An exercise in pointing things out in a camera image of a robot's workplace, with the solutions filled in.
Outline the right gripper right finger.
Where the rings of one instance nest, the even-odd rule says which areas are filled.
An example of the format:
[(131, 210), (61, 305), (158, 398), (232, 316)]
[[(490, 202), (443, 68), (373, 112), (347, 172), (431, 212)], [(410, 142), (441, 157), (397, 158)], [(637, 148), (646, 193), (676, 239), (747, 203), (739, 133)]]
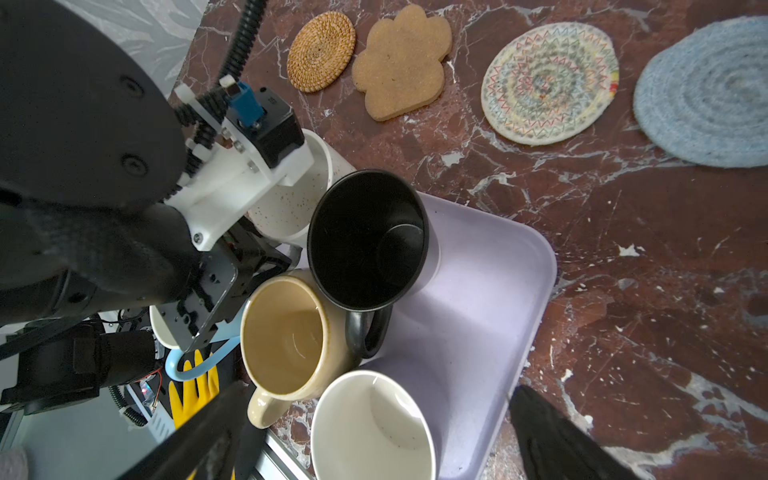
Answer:
[(636, 477), (531, 387), (515, 388), (509, 413), (528, 479)]

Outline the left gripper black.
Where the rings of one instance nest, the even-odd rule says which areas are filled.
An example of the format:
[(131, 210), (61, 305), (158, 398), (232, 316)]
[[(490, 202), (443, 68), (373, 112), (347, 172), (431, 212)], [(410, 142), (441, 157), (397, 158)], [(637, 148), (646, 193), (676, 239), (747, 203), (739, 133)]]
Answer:
[(202, 349), (217, 324), (231, 323), (265, 281), (291, 266), (291, 259), (243, 217), (202, 252), (180, 293), (161, 304), (161, 316), (178, 349)]

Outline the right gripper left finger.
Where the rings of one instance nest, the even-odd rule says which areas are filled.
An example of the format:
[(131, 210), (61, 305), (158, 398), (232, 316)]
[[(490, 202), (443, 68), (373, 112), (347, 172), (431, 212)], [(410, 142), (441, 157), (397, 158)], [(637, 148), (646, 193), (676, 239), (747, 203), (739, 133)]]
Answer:
[(228, 385), (181, 429), (151, 451), (123, 479), (249, 479), (266, 445), (247, 407), (255, 387)]

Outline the white speckled mug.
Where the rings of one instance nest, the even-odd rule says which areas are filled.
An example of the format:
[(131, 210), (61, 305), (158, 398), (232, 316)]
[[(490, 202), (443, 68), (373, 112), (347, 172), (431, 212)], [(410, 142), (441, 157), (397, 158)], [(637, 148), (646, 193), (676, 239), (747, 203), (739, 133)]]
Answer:
[(313, 165), (290, 187), (275, 186), (246, 216), (265, 237), (305, 248), (309, 224), (318, 202), (339, 179), (355, 167), (315, 132), (304, 129)]

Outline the black mug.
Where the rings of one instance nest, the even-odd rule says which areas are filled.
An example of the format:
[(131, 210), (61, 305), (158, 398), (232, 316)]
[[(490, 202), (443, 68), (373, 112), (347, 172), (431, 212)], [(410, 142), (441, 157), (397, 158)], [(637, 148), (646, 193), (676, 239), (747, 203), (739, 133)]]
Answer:
[(393, 307), (435, 276), (441, 251), (428, 211), (401, 177), (377, 169), (344, 176), (310, 221), (307, 256), (325, 296), (346, 313), (348, 348), (374, 357)]

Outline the round woven rattan coaster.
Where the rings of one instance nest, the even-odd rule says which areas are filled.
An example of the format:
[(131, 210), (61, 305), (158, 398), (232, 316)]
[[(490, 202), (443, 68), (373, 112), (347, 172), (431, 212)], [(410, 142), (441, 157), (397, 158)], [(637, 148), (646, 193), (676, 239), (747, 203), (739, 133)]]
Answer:
[(325, 12), (297, 34), (287, 59), (290, 83), (312, 93), (331, 85), (345, 70), (356, 44), (356, 31), (343, 13)]

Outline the cork paw shaped coaster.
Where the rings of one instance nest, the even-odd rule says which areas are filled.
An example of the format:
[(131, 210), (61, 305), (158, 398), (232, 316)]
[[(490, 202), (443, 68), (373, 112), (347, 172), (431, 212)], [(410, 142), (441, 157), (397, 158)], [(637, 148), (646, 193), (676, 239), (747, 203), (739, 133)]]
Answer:
[(376, 22), (352, 66), (371, 118), (384, 122), (435, 101), (445, 84), (442, 61), (451, 49), (448, 20), (429, 17), (418, 5)]

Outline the multicolour woven round coaster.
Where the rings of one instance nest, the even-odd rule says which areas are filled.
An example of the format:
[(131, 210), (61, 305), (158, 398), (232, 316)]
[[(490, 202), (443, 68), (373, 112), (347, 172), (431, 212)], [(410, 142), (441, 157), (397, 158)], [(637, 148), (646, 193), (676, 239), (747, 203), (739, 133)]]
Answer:
[(484, 75), (481, 104), (490, 126), (528, 146), (567, 140), (590, 127), (619, 87), (611, 38), (578, 22), (536, 27), (508, 43)]

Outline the grey blue round coaster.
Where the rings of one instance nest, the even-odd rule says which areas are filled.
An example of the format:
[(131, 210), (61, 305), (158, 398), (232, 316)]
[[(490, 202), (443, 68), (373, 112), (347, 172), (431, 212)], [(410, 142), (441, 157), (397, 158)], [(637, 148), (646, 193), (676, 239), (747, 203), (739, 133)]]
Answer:
[(767, 163), (767, 19), (712, 23), (655, 55), (633, 111), (653, 144), (718, 168)]

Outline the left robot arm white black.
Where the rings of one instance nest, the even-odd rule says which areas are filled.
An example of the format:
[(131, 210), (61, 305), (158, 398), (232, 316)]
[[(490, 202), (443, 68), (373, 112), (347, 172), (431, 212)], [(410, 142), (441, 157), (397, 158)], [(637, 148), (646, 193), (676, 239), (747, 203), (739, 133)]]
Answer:
[(224, 207), (192, 226), (199, 194), (247, 87), (171, 106), (143, 69), (55, 1), (1, 5), (1, 347), (19, 359), (4, 412), (34, 415), (138, 381), (160, 363), (146, 330), (108, 333), (107, 311), (158, 307), (179, 347), (203, 347), (290, 265)]

